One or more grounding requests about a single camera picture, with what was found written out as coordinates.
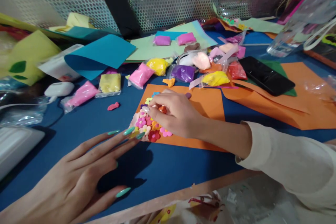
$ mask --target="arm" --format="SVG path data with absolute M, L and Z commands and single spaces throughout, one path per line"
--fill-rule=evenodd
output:
M 165 105 L 170 114 L 151 107 L 156 104 Z M 174 134 L 197 138 L 237 155 L 238 164 L 263 171 L 312 208 L 336 204 L 336 152 L 318 141 L 252 122 L 232 124 L 204 118 L 183 94 L 172 91 L 156 95 L 149 114 Z

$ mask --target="table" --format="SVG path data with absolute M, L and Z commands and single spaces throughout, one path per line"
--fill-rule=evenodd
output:
M 232 32 L 207 33 L 218 43 L 221 43 L 219 36 L 235 35 Z M 245 39 L 246 44 L 270 42 L 271 39 L 262 33 L 248 34 Z M 281 63 L 303 61 L 321 77 L 326 77 L 328 74 L 336 75 L 335 70 L 302 52 L 278 59 L 268 56 L 265 53 L 266 48 L 267 46 L 248 46 L 246 56 L 278 60 Z M 122 66 L 123 75 L 132 73 L 136 67 L 137 64 Z M 162 79 L 163 77 L 152 77 L 149 83 L 163 84 Z M 84 80 L 78 82 L 77 88 L 83 82 Z M 187 86 L 180 82 L 177 85 Z M 83 141 L 102 132 L 127 128 L 142 94 L 143 90 L 127 87 L 123 78 L 120 96 L 90 100 L 67 115 L 63 115 L 59 100 L 50 104 L 42 123 L 34 126 L 46 133 L 45 138 L 13 169 L 7 180 L 1 183 L 0 211 L 31 190 L 60 158 Z M 253 121 L 284 133 L 311 137 L 320 142 L 326 142 L 336 136 L 336 129 L 301 131 L 232 102 L 223 95 L 222 99 L 225 119 L 229 122 Z M 114 111 L 107 111 L 107 107 L 115 102 L 120 102 L 121 106 Z M 108 188 L 125 184 L 132 190 L 126 198 L 117 200 L 110 208 L 92 219 L 188 188 L 193 183 L 200 184 L 242 169 L 235 163 L 234 156 L 230 153 L 145 142 L 139 143 L 118 162 L 118 169 L 106 176 L 99 186 Z

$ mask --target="sleeve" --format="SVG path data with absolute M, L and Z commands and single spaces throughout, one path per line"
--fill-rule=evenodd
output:
M 336 205 L 336 152 L 316 140 L 290 136 L 253 122 L 249 156 L 236 162 L 281 183 L 310 208 Z

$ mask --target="fingernail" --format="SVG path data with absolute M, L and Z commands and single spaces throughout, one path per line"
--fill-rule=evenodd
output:
M 135 130 L 135 127 L 129 128 L 128 130 L 126 130 L 126 131 L 124 132 L 124 135 L 129 135 L 129 134 L 131 134 L 133 130 Z
M 149 107 L 142 107 L 142 110 L 145 111 L 146 113 L 149 112 Z
M 116 131 L 110 131 L 109 133 L 107 133 L 108 135 L 114 135 L 114 134 L 116 134 L 116 133 L 118 133 L 120 130 L 116 130 Z
M 131 189 L 131 188 L 128 187 L 128 188 L 122 190 L 121 192 L 119 192 L 119 193 L 116 195 L 116 197 L 117 197 L 117 198 L 120 198 L 120 197 L 123 196 L 124 194 L 128 193 L 128 191 L 129 191 L 130 189 Z
M 146 132 L 142 132 L 142 133 L 140 133 L 139 135 L 136 136 L 136 138 L 137 138 L 138 140 L 140 140 L 140 139 L 145 135 L 145 133 L 146 133 Z

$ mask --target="red flower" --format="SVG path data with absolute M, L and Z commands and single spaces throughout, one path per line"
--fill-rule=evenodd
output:
M 156 142 L 158 139 L 160 139 L 160 131 L 150 131 L 148 134 L 148 139 L 151 142 Z

